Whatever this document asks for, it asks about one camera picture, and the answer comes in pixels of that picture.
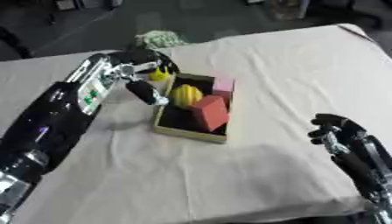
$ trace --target wooden box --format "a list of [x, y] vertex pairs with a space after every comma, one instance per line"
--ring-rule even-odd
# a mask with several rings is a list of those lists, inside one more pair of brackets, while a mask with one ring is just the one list
[[[180, 73], [169, 80], [165, 96], [171, 98], [171, 92], [174, 88], [183, 84], [188, 84], [198, 88], [204, 95], [210, 95], [213, 92], [214, 77]], [[227, 105], [227, 111], [230, 112], [232, 101]], [[213, 132], [208, 132], [200, 127], [196, 119], [193, 118], [191, 110], [185, 110], [174, 106], [171, 102], [166, 106], [158, 108], [153, 129], [157, 133], [166, 134], [176, 137], [188, 137], [201, 141], [224, 144], [228, 139], [228, 124], [220, 126]]]

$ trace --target metallic robot arm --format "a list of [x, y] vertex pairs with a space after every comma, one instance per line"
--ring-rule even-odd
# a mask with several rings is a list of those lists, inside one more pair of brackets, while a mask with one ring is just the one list
[[350, 176], [360, 194], [374, 205], [374, 221], [392, 224], [392, 158], [374, 136], [359, 124], [338, 115], [318, 114], [309, 133], [323, 144], [332, 161]]
[[0, 224], [9, 223], [42, 176], [59, 166], [119, 80], [150, 105], [168, 99], [137, 74], [179, 69], [151, 50], [95, 54], [55, 82], [7, 129], [0, 142]]

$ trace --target white tablecloth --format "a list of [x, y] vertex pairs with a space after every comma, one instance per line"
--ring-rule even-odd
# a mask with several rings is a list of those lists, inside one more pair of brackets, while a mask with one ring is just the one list
[[[236, 78], [227, 144], [152, 133], [153, 108], [120, 86], [16, 224], [277, 221], [362, 209], [352, 181], [306, 133], [316, 113], [334, 113], [392, 149], [392, 61], [375, 43], [326, 26], [164, 51], [184, 73]], [[90, 54], [0, 63], [0, 133]]]

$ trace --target red cube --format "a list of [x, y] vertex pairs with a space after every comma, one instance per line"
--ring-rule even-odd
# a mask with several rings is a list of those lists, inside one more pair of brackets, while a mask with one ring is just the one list
[[214, 131], [228, 122], [228, 109], [223, 97], [219, 95], [204, 97], [193, 104], [191, 110], [198, 122], [209, 131]]

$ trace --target yellow ball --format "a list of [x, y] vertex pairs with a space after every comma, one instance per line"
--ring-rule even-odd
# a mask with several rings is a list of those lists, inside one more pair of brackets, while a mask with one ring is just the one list
[[164, 72], [162, 72], [159, 67], [157, 67], [154, 72], [150, 73], [150, 79], [152, 81], [164, 81], [168, 77], [169, 71], [167, 70], [167, 67], [164, 68]]
[[180, 87], [176, 87], [172, 91], [171, 96], [176, 106], [186, 109], [187, 107], [192, 106], [195, 102], [200, 101], [203, 98], [203, 93], [201, 93], [196, 87], [184, 84]]

